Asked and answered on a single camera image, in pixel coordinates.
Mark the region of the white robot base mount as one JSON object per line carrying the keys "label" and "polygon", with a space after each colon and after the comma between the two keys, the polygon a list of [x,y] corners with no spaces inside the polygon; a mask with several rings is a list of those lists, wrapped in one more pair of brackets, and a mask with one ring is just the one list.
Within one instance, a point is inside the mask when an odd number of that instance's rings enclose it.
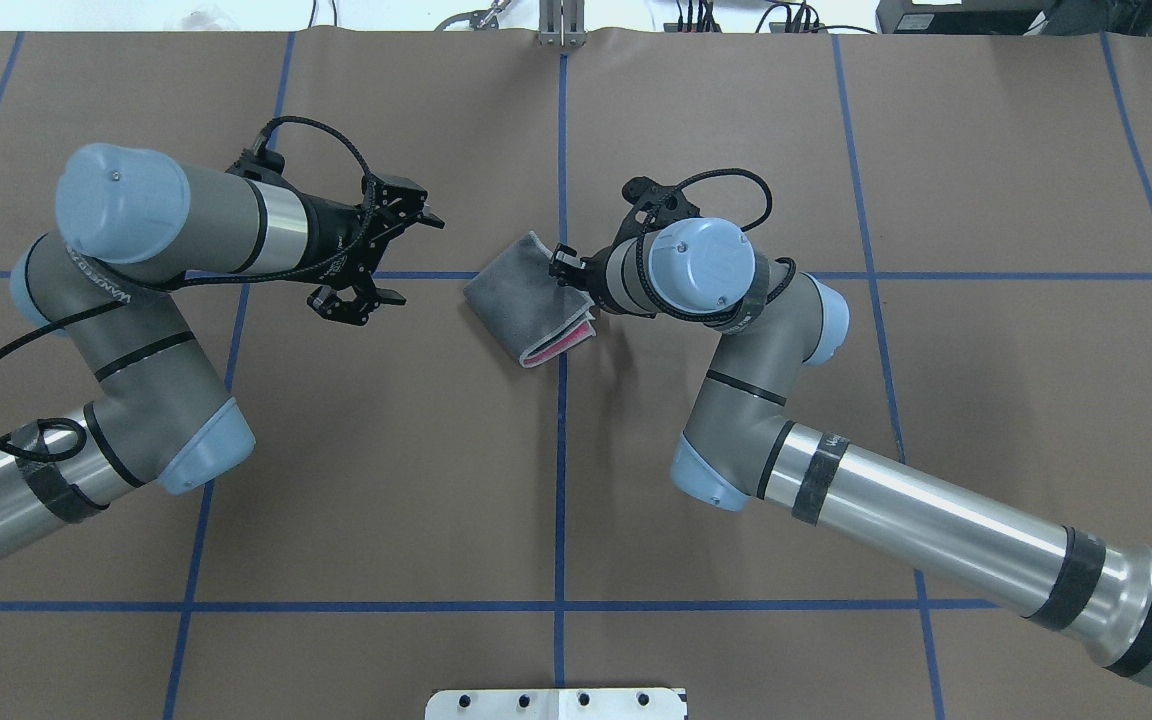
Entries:
{"label": "white robot base mount", "polygon": [[685,689],[585,687],[448,689],[426,702],[425,719],[689,719]]}

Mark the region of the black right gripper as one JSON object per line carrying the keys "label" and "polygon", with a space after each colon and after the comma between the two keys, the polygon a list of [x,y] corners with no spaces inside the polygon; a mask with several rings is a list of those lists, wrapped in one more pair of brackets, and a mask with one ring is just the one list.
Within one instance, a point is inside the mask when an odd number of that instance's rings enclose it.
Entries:
{"label": "black right gripper", "polygon": [[550,255],[548,274],[561,287],[586,291],[591,297],[609,297],[609,252],[596,252],[590,258],[579,258],[573,247],[558,243]]}

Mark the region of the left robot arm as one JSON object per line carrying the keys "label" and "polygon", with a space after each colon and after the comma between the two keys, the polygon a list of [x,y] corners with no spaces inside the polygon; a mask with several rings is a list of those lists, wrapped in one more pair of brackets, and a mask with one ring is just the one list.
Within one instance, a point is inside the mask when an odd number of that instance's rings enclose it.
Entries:
{"label": "left robot arm", "polygon": [[99,382],[81,409],[0,435],[0,559],[94,518],[132,488],[183,495],[252,454],[253,432],[173,293],[191,282],[291,281],[329,323],[364,325],[401,293],[376,287],[393,238],[442,228],[411,179],[362,179],[357,204],[305,194],[264,141],[227,170],[91,143],[58,182],[54,232],[20,256],[10,291],[36,324],[0,361],[67,334]]}

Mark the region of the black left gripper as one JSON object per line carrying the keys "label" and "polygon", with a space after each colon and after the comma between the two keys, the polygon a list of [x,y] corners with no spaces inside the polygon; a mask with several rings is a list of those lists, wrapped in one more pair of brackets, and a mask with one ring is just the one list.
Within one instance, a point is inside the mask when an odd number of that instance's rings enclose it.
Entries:
{"label": "black left gripper", "polygon": [[364,199],[355,205],[303,196],[310,234],[302,256],[302,281],[355,291],[356,311],[404,306],[402,293],[376,287],[372,273],[389,242],[408,227],[425,225],[442,232],[444,219],[429,210],[429,190],[412,179],[369,176],[361,185]]}

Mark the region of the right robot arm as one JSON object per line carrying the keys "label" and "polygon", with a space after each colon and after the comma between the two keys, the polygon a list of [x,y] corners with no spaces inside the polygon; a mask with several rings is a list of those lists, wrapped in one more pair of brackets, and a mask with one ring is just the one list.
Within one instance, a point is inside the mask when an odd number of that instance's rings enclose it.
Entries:
{"label": "right robot arm", "polygon": [[[952,258],[844,227],[771,252],[851,306],[785,420],[849,438],[1107,546],[1152,548],[1152,228],[1064,251],[1021,240]],[[717,351],[699,325],[602,316],[559,365],[563,579],[558,682],[658,683],[698,717],[1152,717],[1152,688],[941,568],[751,498],[723,511],[669,468]]]}

